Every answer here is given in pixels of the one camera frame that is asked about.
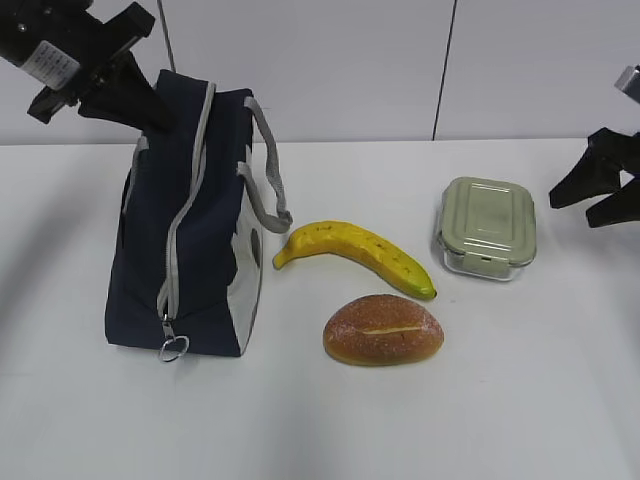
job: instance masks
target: gray handle strap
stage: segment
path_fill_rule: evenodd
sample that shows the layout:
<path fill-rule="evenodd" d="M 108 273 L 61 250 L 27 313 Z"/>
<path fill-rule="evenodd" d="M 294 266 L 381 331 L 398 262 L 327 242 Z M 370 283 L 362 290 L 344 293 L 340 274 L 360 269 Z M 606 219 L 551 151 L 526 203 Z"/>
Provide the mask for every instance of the gray handle strap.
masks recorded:
<path fill-rule="evenodd" d="M 293 218 L 291 217 L 291 213 L 287 210 L 287 200 L 284 194 L 282 177 L 280 176 L 280 160 L 278 158 L 276 141 L 273 138 L 271 129 L 267 124 L 267 120 L 264 117 L 264 113 L 262 112 L 262 108 L 260 108 L 258 101 L 253 97 L 247 97 L 244 101 L 244 106 L 253 113 L 253 117 L 258 125 L 258 130 L 267 145 L 267 180 L 276 193 L 277 216 L 270 215 L 265 210 L 258 192 L 258 187 L 251 173 L 251 166 L 246 162 L 238 162 L 237 173 L 239 176 L 244 178 L 247 193 L 249 195 L 249 201 L 251 202 L 251 206 L 253 207 L 256 217 L 262 226 L 273 233 L 285 233 L 291 227 Z"/>

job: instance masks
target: bread crust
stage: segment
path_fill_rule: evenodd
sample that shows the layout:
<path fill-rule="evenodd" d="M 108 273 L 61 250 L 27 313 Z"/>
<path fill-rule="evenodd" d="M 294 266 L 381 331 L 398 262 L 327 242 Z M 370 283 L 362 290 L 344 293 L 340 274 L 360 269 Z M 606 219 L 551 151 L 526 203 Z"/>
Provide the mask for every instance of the bread crust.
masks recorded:
<path fill-rule="evenodd" d="M 345 305 L 329 320 L 324 347 L 351 365 L 418 362 L 435 354 L 444 332 L 424 307 L 395 295 L 370 295 Z"/>

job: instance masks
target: white table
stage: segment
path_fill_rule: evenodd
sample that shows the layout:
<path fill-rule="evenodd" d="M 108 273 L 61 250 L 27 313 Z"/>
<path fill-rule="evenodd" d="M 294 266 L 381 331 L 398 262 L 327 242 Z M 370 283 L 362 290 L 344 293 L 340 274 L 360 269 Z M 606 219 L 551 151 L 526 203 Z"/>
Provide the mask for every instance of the white table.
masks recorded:
<path fill-rule="evenodd" d="M 162 365 L 155 352 L 108 345 L 103 309 L 133 148 L 1 148 L 2 478 L 640 478 L 640 224 L 590 230 L 585 205 L 547 202 L 584 146 L 281 145 L 296 226 L 333 218 L 372 229 L 438 287 L 427 306 L 443 348 L 383 369 L 323 351 L 334 311 L 393 292 L 331 256 L 267 269 L 241 359 Z M 441 193 L 462 175 L 534 196 L 539 254 L 514 283 L 453 275 L 429 250 Z M 281 241 L 267 236 L 268 257 Z"/>

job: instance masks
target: lunch bag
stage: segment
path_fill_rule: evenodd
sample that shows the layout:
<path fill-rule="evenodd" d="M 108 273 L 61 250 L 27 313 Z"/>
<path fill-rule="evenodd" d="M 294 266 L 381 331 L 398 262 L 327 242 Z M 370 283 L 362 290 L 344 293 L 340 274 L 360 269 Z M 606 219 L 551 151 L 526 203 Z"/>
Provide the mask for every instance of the lunch bag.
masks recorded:
<path fill-rule="evenodd" d="M 162 71 L 158 95 L 177 117 L 146 129 L 125 182 L 105 314 L 109 343 L 238 357 L 247 347 L 262 282 L 263 227 L 292 223 L 278 152 L 251 90 Z M 251 172 L 253 120 L 267 146 L 269 215 Z"/>

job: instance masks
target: glass food container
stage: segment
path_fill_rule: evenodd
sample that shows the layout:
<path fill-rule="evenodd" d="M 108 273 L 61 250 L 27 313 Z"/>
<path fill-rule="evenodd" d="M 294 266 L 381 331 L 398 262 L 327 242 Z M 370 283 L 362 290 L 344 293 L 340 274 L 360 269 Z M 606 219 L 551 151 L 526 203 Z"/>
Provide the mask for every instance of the glass food container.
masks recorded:
<path fill-rule="evenodd" d="M 449 270 L 512 280 L 536 254 L 531 194 L 514 183 L 457 178 L 444 192 L 436 239 Z"/>

